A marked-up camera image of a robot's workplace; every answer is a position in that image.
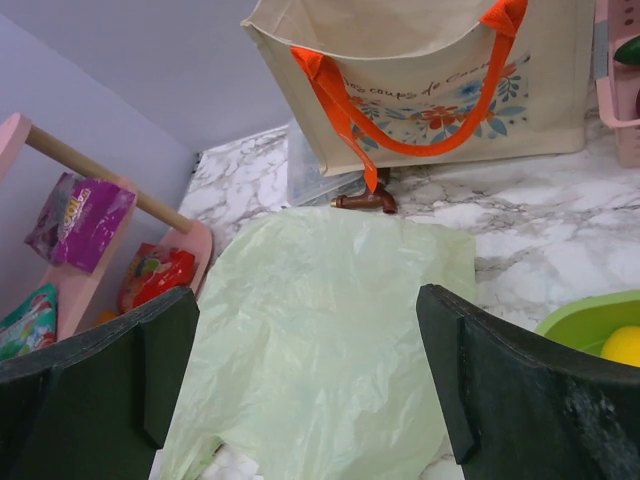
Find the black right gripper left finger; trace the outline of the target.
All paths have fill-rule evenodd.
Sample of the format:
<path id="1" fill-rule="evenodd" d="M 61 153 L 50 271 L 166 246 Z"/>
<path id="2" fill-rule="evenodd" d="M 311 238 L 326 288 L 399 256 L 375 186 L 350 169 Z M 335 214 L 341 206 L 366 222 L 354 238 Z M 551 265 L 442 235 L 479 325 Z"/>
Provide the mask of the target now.
<path id="1" fill-rule="evenodd" d="M 1 364 L 4 479 L 146 479 L 164 446 L 199 308 L 188 287 Z"/>

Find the pale green plastic grocery bag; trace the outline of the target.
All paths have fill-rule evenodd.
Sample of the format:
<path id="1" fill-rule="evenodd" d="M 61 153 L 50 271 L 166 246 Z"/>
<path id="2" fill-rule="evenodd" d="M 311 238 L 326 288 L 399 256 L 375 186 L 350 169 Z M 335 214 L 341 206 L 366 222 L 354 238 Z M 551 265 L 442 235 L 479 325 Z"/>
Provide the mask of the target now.
<path id="1" fill-rule="evenodd" d="M 211 268 L 163 450 L 194 479 L 215 445 L 267 479 L 416 479 L 446 427 L 422 343 L 426 284 L 476 296 L 474 238 L 322 207 L 243 227 Z"/>

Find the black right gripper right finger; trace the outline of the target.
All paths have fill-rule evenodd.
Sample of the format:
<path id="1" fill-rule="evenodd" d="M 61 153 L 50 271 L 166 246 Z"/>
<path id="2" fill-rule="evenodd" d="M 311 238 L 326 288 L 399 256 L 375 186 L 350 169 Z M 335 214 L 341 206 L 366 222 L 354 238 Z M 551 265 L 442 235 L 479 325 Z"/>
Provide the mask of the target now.
<path id="1" fill-rule="evenodd" d="M 636 479 L 639 371 L 497 318 L 439 285 L 416 313 L 467 479 Z"/>

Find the yellow apple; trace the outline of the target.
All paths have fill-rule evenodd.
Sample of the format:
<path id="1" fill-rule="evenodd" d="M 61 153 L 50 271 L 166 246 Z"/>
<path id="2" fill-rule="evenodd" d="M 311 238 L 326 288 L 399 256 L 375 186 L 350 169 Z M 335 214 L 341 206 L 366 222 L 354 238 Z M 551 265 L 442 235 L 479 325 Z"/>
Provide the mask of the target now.
<path id="1" fill-rule="evenodd" d="M 626 365 L 640 364 L 640 328 L 625 326 L 616 330 L 604 343 L 601 357 Z"/>

